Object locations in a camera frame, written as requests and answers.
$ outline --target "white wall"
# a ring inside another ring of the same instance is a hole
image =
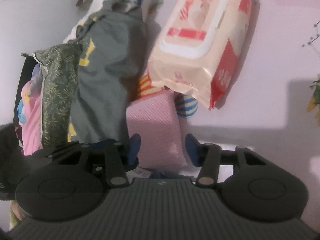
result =
[[[0,124],[12,122],[24,57],[59,44],[82,17],[77,0],[0,1]],[[0,201],[0,227],[9,228],[9,202]]]

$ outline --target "yellow print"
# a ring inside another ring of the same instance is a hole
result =
[[[80,66],[87,67],[89,65],[89,63],[90,63],[89,56],[94,51],[95,48],[96,48],[95,45],[93,44],[92,40],[90,39],[89,46],[88,46],[87,51],[85,53],[85,58],[81,58],[79,60]]]
[[[71,142],[71,137],[72,136],[76,136],[76,131],[75,131],[75,128],[73,127],[73,124],[70,123],[69,124],[69,131],[68,131],[68,142]]]

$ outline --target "striped fabric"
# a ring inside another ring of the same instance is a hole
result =
[[[149,75],[145,74],[139,80],[138,93],[137,93],[136,100],[141,99],[141,98],[145,98],[145,97],[148,97],[151,95],[155,95],[163,90],[164,90],[164,88],[161,88],[161,87],[153,87],[151,85],[151,79],[149,78]]]
[[[19,125],[22,127],[27,121],[22,99],[19,102],[17,113],[18,113]]]
[[[178,94],[174,100],[177,114],[183,118],[192,117],[198,109],[198,101],[192,96]]]

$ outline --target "fabric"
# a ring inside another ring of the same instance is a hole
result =
[[[27,121],[27,118],[26,118],[26,116],[24,114],[24,107],[23,107],[22,99],[20,100],[20,102],[18,104],[17,113],[18,113],[18,118],[19,118],[19,125],[20,126],[24,126],[24,124]]]
[[[153,14],[154,12],[158,11],[159,9],[161,9],[161,7],[163,6],[164,1],[163,0],[156,0],[149,9],[149,14]]]
[[[138,83],[137,100],[152,95],[161,93],[165,88],[154,87],[151,84],[151,79],[148,74],[143,75]],[[177,108],[177,114],[183,118],[192,117],[198,109],[198,101],[191,96],[176,93],[175,105]]]
[[[31,78],[35,77],[39,73],[39,71],[40,71],[40,63],[35,65],[35,67],[33,68]]]
[[[64,39],[63,43],[67,43],[69,40],[74,40],[76,38],[76,30],[80,25],[84,25],[84,23],[89,19],[92,13],[95,13],[102,9],[102,3],[104,0],[93,0],[92,4],[87,12],[87,14],[72,28],[71,33]]]
[[[134,101],[127,109],[129,134],[141,136],[139,166],[145,169],[187,165],[181,144],[181,132],[174,93],[165,90]]]
[[[42,87],[42,71],[40,68],[40,63],[35,66],[32,72],[31,84],[29,88],[29,96],[33,98],[37,98],[41,93]]]
[[[174,101],[180,117],[190,118],[198,110],[198,101],[192,96],[177,93]]]
[[[43,74],[43,147],[67,142],[70,107],[77,87],[77,64],[81,52],[81,45],[74,42],[34,53],[36,60],[41,63]]]
[[[143,75],[138,83],[137,100],[151,95],[155,95],[163,91],[164,88],[154,87],[151,85],[151,79],[148,74]]]
[[[72,120],[70,119],[69,129],[68,129],[68,142],[71,142],[71,141],[79,141],[79,140],[78,140],[75,128],[73,127]]]
[[[27,82],[21,92],[27,119],[21,132],[24,155],[32,155],[35,151],[42,148],[40,141],[41,96],[38,98],[28,96],[30,84],[31,81]]]
[[[18,89],[17,89],[16,101],[15,101],[15,105],[14,105],[14,114],[13,114],[13,125],[14,126],[19,126],[19,118],[18,118],[17,110],[18,110],[19,102],[21,100],[21,90],[24,87],[24,85],[28,81],[30,81],[32,71],[33,71],[35,65],[38,63],[38,62],[36,62],[36,60],[33,57],[31,57],[27,54],[22,54],[22,56],[26,57],[26,60],[23,64],[23,68],[21,71],[19,85],[18,85]]]
[[[114,139],[127,144],[125,110],[135,97],[147,44],[141,9],[126,0],[106,0],[78,28],[76,41],[83,47],[71,106],[77,138],[80,143]]]

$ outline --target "pink cushion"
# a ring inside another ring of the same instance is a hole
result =
[[[174,92],[165,90],[137,101],[127,108],[129,135],[141,136],[139,166],[145,169],[182,167],[179,120],[174,105]]]

